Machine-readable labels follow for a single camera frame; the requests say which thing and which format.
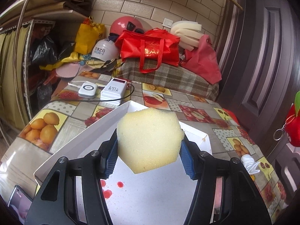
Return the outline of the white shallow cardboard box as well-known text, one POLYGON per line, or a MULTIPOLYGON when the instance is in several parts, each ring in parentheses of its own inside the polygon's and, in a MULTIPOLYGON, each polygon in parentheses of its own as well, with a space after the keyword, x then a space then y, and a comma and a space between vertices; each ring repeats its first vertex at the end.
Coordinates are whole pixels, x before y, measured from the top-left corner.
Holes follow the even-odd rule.
MULTIPOLYGON (((91 151, 99 149, 100 145, 108 141, 112 134, 116 132, 118 122, 126 113, 143 109, 147 109, 147 107, 134 101, 128 101, 115 108, 46 160, 34 173, 35 178, 43 183, 56 161, 62 156, 73 160, 82 158, 91 151)), ((206 133, 185 123, 179 122, 179 124, 184 131, 184 138, 196 143, 200 150, 211 152, 210 143, 205 141, 206 133)), ((188 205, 190 208, 197 184, 195 180, 192 180, 186 174, 180 155, 173 163, 139 174, 133 173, 118 155, 113 173, 109 175, 109 178, 111 176, 114 176, 117 180, 128 182, 129 191, 127 196, 132 201, 147 205, 149 209, 154 209, 158 204, 165 204, 167 201, 173 201, 177 206, 188 205)), ((108 206, 109 195, 105 193, 104 183, 108 179, 102 180, 101 184, 112 224, 117 224, 113 221, 111 209, 108 206)), ((125 195, 121 195, 122 203, 125 202, 125 197, 125 195)))

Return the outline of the yellow sponge block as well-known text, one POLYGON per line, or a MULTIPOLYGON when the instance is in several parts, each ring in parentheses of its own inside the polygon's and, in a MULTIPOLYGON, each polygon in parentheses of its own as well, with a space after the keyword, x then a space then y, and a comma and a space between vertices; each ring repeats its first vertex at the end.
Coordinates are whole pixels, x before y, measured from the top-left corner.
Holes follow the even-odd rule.
POLYGON ((155 108, 126 113, 116 133, 118 156, 135 174, 175 162, 185 136, 174 112, 155 108))

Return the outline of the red plush apple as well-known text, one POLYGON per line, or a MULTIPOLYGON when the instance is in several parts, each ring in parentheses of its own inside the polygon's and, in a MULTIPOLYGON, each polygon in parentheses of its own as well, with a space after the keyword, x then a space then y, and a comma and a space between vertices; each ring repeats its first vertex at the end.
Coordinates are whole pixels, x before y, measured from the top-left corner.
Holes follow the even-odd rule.
POLYGON ((273 139, 279 141, 285 133, 289 143, 294 147, 299 147, 300 141, 299 95, 300 92, 298 91, 283 126, 277 129, 273 134, 273 139))

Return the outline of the smartphone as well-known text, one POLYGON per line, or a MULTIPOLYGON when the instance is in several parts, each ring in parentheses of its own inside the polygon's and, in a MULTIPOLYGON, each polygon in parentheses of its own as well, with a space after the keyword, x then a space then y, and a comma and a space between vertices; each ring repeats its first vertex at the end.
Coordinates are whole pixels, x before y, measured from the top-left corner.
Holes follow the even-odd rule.
POLYGON ((25 223, 32 201, 20 186, 15 185, 8 201, 8 208, 21 224, 25 223))

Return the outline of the fruit pattern tablecloth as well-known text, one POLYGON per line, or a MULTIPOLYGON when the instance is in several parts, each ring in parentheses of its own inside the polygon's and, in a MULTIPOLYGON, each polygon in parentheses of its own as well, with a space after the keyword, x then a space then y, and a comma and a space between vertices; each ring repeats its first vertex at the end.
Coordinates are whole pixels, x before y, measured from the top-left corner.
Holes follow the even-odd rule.
MULTIPOLYGON (((47 113, 55 113, 59 117, 57 135, 51 145, 29 142, 25 138, 25 131, 17 136, 4 154, 1 164, 1 196, 7 205, 15 185, 20 186, 28 196, 33 196, 37 188, 35 170, 88 125, 114 109, 113 105, 107 103, 81 102, 77 94, 76 86, 83 81, 107 84, 109 80, 110 76, 107 75, 83 72, 73 80, 72 86, 62 89, 54 101, 37 114, 38 119, 47 113)), ((218 103, 160 86, 137 81, 133 84, 134 92, 126 92, 128 100, 175 112, 181 122, 206 133, 205 141, 210 143, 214 157, 228 160, 248 153, 260 161, 260 172, 253 175, 253 180, 272 221, 278 218, 286 207, 283 184, 260 148, 218 103)), ((104 183, 104 187, 105 193, 109 195, 107 202, 116 224, 182 224, 188 212, 188 205, 177 206, 173 201, 158 204, 154 209, 132 201, 127 196, 128 182, 117 180, 114 176, 104 183), (124 203, 121 202, 121 195, 126 196, 124 203)))

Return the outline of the white power bank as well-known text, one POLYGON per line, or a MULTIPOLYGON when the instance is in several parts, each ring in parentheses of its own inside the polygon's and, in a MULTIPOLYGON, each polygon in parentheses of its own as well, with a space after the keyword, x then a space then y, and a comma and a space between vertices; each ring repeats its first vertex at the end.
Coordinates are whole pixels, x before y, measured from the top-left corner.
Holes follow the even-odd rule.
POLYGON ((127 81, 112 78, 100 92, 100 101, 119 106, 127 89, 127 81))

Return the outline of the pink round fan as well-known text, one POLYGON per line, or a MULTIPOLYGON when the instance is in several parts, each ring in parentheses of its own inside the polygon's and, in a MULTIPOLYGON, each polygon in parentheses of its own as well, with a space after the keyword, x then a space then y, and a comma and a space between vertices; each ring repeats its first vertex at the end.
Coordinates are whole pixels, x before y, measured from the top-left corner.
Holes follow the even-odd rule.
POLYGON ((65 64, 58 67, 55 71, 57 76, 61 78, 74 78, 78 74, 79 69, 79 64, 65 64))

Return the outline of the plaid covered bench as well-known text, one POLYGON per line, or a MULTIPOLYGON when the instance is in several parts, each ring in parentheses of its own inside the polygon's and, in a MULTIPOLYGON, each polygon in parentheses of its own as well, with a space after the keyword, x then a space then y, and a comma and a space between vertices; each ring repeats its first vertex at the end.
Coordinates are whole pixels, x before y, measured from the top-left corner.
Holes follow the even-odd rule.
POLYGON ((162 64, 156 71, 142 74, 139 71, 139 59, 129 58, 117 64, 113 73, 115 77, 161 86, 212 101, 215 101, 219 94, 218 83, 208 83, 204 78, 181 66, 162 64))

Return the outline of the red fabric bag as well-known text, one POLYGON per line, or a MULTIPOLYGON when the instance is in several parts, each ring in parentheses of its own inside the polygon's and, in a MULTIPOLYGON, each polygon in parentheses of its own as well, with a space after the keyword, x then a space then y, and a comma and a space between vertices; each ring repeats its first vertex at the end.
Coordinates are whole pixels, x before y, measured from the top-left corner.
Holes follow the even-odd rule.
POLYGON ((200 40, 198 48, 189 51, 184 50, 185 59, 180 62, 180 66, 202 77, 210 84, 221 81, 222 76, 217 62, 216 52, 212 48, 211 38, 204 34, 200 40))

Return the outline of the white helmet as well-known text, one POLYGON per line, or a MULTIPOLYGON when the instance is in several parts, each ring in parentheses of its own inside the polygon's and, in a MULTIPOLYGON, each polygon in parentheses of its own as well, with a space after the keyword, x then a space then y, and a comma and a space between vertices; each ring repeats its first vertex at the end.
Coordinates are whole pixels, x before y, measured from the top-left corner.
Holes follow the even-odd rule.
POLYGON ((91 57, 101 61, 108 61, 119 58, 119 49, 109 39, 103 39, 96 43, 91 52, 91 57))

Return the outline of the yellow shopping bag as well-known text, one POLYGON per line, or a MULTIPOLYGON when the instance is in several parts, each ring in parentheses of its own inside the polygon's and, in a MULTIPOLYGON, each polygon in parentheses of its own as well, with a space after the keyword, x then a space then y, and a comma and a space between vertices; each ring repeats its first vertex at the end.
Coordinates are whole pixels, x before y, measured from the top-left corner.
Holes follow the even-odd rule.
POLYGON ((94 22, 92 16, 86 18, 77 31, 74 51, 86 55, 92 52, 96 43, 105 36, 105 25, 94 22))

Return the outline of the cream foam roll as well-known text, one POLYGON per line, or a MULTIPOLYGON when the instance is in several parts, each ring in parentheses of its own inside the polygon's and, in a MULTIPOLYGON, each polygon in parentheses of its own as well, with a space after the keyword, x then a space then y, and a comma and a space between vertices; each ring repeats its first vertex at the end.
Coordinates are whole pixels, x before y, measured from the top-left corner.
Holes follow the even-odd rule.
POLYGON ((203 36, 202 25, 193 21, 175 22, 170 29, 170 34, 180 38, 179 46, 192 51, 199 46, 199 40, 203 36))

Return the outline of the metal shelf rack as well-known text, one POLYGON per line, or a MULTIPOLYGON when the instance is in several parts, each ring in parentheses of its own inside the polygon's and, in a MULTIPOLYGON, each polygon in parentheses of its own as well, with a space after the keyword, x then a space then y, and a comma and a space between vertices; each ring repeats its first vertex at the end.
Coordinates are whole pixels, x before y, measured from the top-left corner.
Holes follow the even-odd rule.
POLYGON ((38 44, 51 32, 54 22, 38 19, 55 16, 66 20, 71 12, 86 18, 88 0, 16 0, 1 13, 1 121, 22 130, 32 117, 28 68, 38 44))

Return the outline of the white round wireless charger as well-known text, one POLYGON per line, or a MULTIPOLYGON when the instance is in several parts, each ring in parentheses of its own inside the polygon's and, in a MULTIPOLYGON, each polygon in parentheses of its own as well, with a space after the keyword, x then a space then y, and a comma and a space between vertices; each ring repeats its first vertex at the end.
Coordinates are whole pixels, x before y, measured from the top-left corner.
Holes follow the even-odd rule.
POLYGON ((96 95, 98 85, 90 82, 85 82, 80 86, 78 95, 82 98, 92 99, 96 95))

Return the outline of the wall socket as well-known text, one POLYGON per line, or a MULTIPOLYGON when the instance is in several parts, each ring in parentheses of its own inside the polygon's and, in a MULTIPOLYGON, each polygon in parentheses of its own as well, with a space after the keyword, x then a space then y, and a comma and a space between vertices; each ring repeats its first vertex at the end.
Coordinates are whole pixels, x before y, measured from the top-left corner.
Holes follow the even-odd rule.
POLYGON ((162 26, 170 29, 172 27, 172 25, 173 25, 173 21, 171 19, 164 18, 162 26))

